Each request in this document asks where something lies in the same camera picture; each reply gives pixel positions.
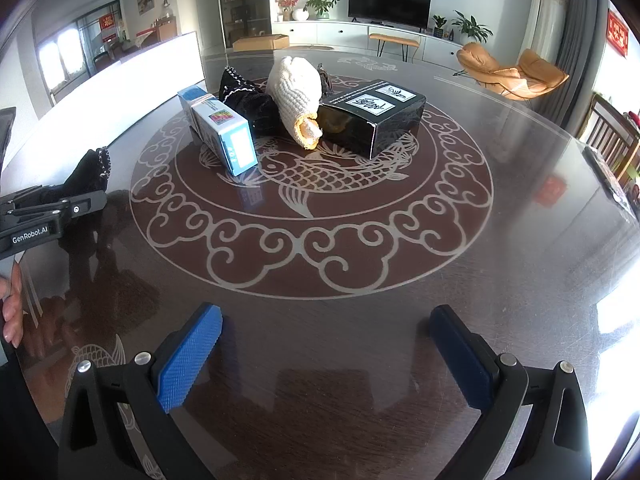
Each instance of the cardboard box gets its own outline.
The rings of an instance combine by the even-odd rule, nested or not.
[[[285,34],[270,34],[268,36],[251,36],[240,38],[234,42],[234,52],[246,50],[277,50],[289,46],[289,37]]]
[[[374,158],[407,132],[417,131],[424,95],[376,79],[320,102],[322,138],[366,158]]]
[[[231,108],[209,98],[193,106],[200,137],[237,176],[258,164],[249,123]]]
[[[196,144],[198,144],[198,142],[201,144],[202,138],[200,137],[200,132],[198,131],[198,126],[193,116],[193,106],[212,97],[213,95],[207,93],[206,90],[203,90],[198,85],[187,86],[187,88],[178,92],[178,99],[180,99],[182,109],[184,110],[185,115],[187,115],[189,125],[195,130],[196,135],[193,136],[193,132],[191,132],[191,135],[193,136],[193,140]]]

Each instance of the white cabinet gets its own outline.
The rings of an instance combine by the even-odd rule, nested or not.
[[[285,34],[289,43],[313,45],[318,44],[318,25],[315,22],[278,22],[271,24],[273,34]]]
[[[462,65],[458,62],[456,52],[460,50],[460,45],[449,40],[439,38],[424,38],[424,53],[422,60],[436,65],[445,66],[452,70],[462,70]]]
[[[366,49],[369,44],[367,27],[347,23],[319,23],[318,43]]]
[[[449,40],[441,40],[427,34],[395,27],[380,27],[368,23],[348,23],[329,20],[309,20],[308,22],[277,22],[271,25],[274,34],[286,34],[292,45],[327,45],[336,50],[359,52],[365,56],[375,56],[378,40],[370,40],[370,34],[395,36],[417,41],[420,46],[409,47],[409,63],[433,63],[451,70],[462,70],[456,52],[461,45]],[[401,60],[402,47],[387,41],[382,57]]]

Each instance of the blue and white box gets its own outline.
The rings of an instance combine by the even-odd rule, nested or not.
[[[242,115],[216,98],[206,99],[192,109],[202,142],[225,161],[233,176],[258,164],[249,123]]]
[[[206,99],[211,99],[212,97],[213,95],[209,94],[206,90],[203,90],[198,85],[187,86],[187,88],[184,88],[178,92],[178,99],[180,99],[182,109],[187,116],[187,120],[189,121],[190,126],[195,130],[200,142],[202,142],[202,136],[198,131],[198,125],[196,124],[195,118],[193,116],[193,106],[203,102]]]

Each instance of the tv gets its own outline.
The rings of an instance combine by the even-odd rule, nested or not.
[[[349,0],[350,18],[427,28],[431,0]]]

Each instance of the black box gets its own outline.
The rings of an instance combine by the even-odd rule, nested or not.
[[[374,158],[403,134],[417,130],[424,95],[382,79],[320,101],[322,138],[366,158]]]

